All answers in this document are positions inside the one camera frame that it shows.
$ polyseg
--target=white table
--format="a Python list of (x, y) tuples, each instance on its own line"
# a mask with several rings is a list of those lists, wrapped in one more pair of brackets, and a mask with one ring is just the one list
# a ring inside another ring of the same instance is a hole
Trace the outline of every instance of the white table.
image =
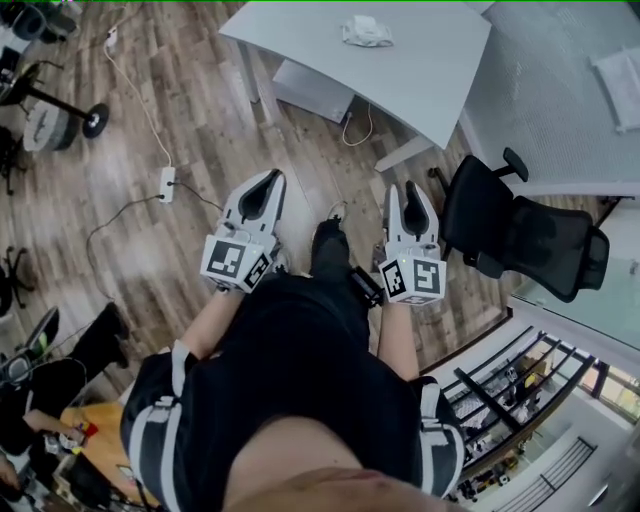
[[(386, 24), (394, 46), (342, 42), (355, 14)], [(428, 149), (445, 148), (478, 69), (491, 25), (462, 2), (250, 2), (220, 29), (238, 44), (249, 99), (259, 101), (249, 45), (340, 82), (419, 135), (378, 161), (384, 171)]]

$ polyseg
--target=clothing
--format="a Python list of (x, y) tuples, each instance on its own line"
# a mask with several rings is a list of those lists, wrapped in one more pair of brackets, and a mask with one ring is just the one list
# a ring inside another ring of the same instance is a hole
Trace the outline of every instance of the clothing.
[(35, 368), (30, 380), (3, 396), (0, 399), (0, 447), (7, 453), (19, 455), (38, 439), (22, 417), (38, 409), (59, 418), (85, 384), (122, 357), (116, 338), (121, 330), (120, 319), (114, 309), (107, 306), (67, 358)]
[[(201, 362), (189, 356), (173, 468), (181, 510), (220, 510), (235, 457), (282, 416), (315, 419), (364, 467), (420, 485), (419, 397), (369, 353), (368, 310), (349, 271), (338, 222), (322, 223), (313, 279), (264, 280), (221, 341), (222, 354)], [(123, 415), (125, 448), (138, 414), (172, 395), (171, 368), (171, 354), (143, 363)], [(143, 481), (162, 501), (159, 482)]]

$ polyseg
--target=wooden floor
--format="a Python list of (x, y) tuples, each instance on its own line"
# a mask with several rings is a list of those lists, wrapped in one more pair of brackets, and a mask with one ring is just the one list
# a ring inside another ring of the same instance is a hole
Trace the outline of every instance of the wooden floor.
[[(90, 322), (106, 299), (87, 261), (88, 234), (126, 202), (158, 193), (165, 156), (135, 93), (102, 53), (105, 34), (123, 16), (123, 5), (83, 4), (75, 37), (32, 55), (65, 65), (63, 72), (51, 68), (43, 73), (44, 90), (82, 108), (105, 102), (111, 119), (93, 141), (79, 136), (67, 151), (35, 155), (28, 172), (16, 180), (12, 199), (0, 192), (0, 248), (11, 244), (29, 249), (27, 266), (37, 286), (28, 308), (16, 309), (5, 345), (23, 339), (54, 305), (62, 315), (59, 341)], [(446, 151), (431, 149), (379, 174), (374, 163), (412, 133), (375, 108), (373, 136), (347, 147), (341, 142), (341, 126), (274, 100), (269, 78), (278, 62), (266, 55), (254, 56), (262, 102), (251, 105), (231, 48), (217, 34), (237, 8), (228, 3), (129, 5), (126, 12), (133, 16), (118, 29), (115, 60), (140, 88), (178, 179), (223, 204), (229, 191), (248, 177), (279, 168), (288, 180), (279, 230), (294, 268), (307, 268), (314, 226), (339, 199), (349, 203), (345, 230), (354, 262), (369, 268), (372, 246), (382, 236), (385, 187), (411, 178), (439, 210), (442, 191), (425, 170), (437, 165), (451, 176), (468, 152), (462, 133), (456, 130)], [(24, 114), (17, 108), (0, 112), (2, 124), (22, 125)], [(348, 137), (358, 140), (367, 130), (366, 104), (357, 102)], [(594, 198), (553, 198), (547, 203), (597, 212)], [(137, 205), (94, 237), (98, 278), (132, 331), (131, 368), (110, 369), (100, 377), (94, 388), (102, 396), (122, 391), (139, 361), (180, 336), (206, 303), (210, 291), (198, 269), (205, 236), (217, 218), (215, 208), (177, 189), (172, 204)], [(521, 277), (484, 278), (454, 254), (447, 280), (445, 300), (414, 310), (423, 367), (499, 321)], [(379, 312), (371, 319), (375, 338)]]

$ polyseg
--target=white cable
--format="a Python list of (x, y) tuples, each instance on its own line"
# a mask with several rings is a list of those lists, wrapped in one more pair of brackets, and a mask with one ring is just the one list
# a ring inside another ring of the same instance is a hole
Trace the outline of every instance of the white cable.
[[(109, 33), (111, 33), (112, 31), (116, 30), (118, 28), (118, 25), (120, 25), (123, 21), (125, 21), (126, 19), (129, 19), (130, 17), (131, 16), (127, 16), (124, 19), (120, 20), (118, 23), (116, 23), (113, 27), (111, 27), (111, 29), (109, 30)], [(111, 64), (113, 64), (113, 67), (118, 70), (118, 73), (120, 73), (124, 77), (124, 79), (128, 82), (128, 84), (133, 89), (133, 91), (136, 93), (136, 96), (138, 97), (138, 100), (140, 101), (140, 105), (142, 106), (142, 110), (144, 110), (144, 113), (147, 116), (147, 121), (149, 121), (149, 127), (151, 128), (151, 131), (153, 132), (153, 135), (155, 135), (156, 140), (158, 141), (158, 145), (160, 146), (162, 151), (164, 151), (164, 154), (167, 155), (167, 160), (168, 160), (167, 167), (173, 167), (173, 165), (172, 165), (173, 160), (171, 159), (171, 155), (169, 154), (169, 151), (167, 151), (167, 148), (164, 147), (164, 144), (162, 144), (162, 141), (160, 140), (160, 136), (158, 135), (158, 132), (156, 131), (155, 127), (153, 126), (153, 120), (151, 119), (151, 114), (149, 114), (149, 111), (147, 110), (147, 107), (144, 104), (144, 100), (142, 99), (142, 95), (140, 94), (140, 91), (138, 91), (136, 86), (133, 85), (133, 82), (131, 80), (129, 80), (129, 77), (127, 75), (125, 75), (124, 71), (122, 71), (122, 69), (120, 69), (120, 67), (116, 64), (116, 61), (111, 58), (111, 55), (109, 55), (109, 52), (107, 51), (107, 43), (106, 43), (106, 41), (105, 41), (104, 45), (102, 45), (102, 51), (104, 52), (104, 54), (107, 57), (107, 59), (109, 59)]]
[(347, 114), (347, 122), (344, 123), (344, 128), (342, 129), (342, 142), (344, 142), (350, 148), (362, 144), (365, 140), (371, 137), (371, 134), (373, 133), (373, 120), (371, 119), (371, 103), (369, 103), (369, 107), (367, 108), (367, 115), (369, 116), (369, 133), (367, 133), (364, 139), (358, 142), (354, 142), (352, 144), (350, 142), (347, 142), (347, 139), (345, 139), (345, 134), (347, 133), (347, 126), (349, 126), (349, 121), (351, 120), (351, 117), (352, 117), (351, 112)]

